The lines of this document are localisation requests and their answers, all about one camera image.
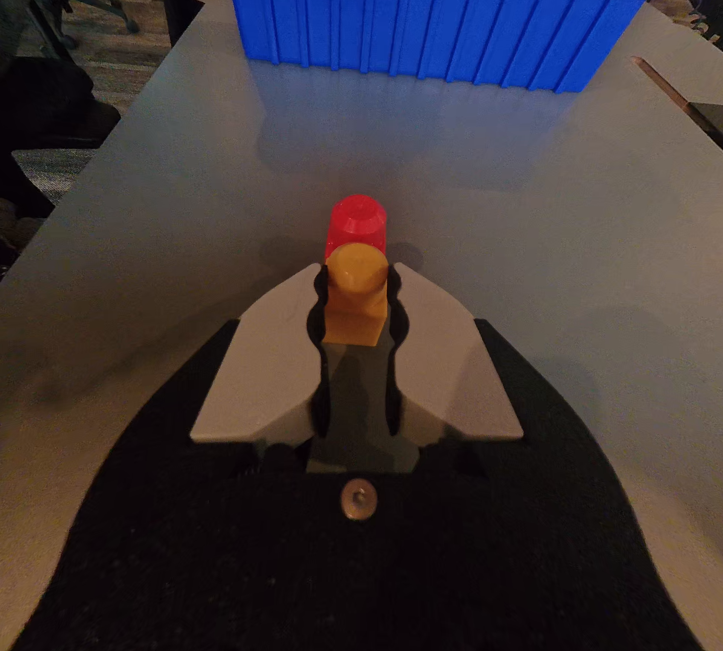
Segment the red mega block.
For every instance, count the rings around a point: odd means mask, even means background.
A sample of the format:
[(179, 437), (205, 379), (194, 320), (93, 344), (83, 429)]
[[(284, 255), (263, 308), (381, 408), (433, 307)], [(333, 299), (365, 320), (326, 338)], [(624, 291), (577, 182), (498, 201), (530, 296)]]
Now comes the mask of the red mega block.
[(325, 247), (325, 260), (342, 245), (363, 243), (386, 254), (387, 214), (368, 195), (349, 195), (332, 208)]

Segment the orange mega block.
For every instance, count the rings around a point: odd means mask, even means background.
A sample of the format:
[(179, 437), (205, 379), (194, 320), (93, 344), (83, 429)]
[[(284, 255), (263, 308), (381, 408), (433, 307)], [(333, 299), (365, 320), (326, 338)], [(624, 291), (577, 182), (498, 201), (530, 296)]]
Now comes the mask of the orange mega block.
[(323, 341), (375, 347), (387, 318), (387, 258), (372, 245), (350, 242), (335, 249), (325, 267), (328, 301)]

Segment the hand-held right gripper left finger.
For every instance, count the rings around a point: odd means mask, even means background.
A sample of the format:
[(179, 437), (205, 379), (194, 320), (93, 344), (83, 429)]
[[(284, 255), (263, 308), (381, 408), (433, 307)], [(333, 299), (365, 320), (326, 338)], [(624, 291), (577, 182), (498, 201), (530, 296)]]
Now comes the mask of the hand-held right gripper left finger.
[(302, 269), (240, 316), (190, 430), (195, 443), (299, 446), (312, 438), (322, 370), (307, 320), (319, 299), (314, 280), (321, 268)]

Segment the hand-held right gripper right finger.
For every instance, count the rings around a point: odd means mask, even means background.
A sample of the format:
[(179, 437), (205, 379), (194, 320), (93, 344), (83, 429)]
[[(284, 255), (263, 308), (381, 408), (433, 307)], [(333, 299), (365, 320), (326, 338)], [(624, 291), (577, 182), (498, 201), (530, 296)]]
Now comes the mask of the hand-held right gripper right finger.
[(401, 262), (390, 267), (388, 277), (390, 434), (416, 446), (447, 436), (521, 439), (520, 421), (471, 312)]

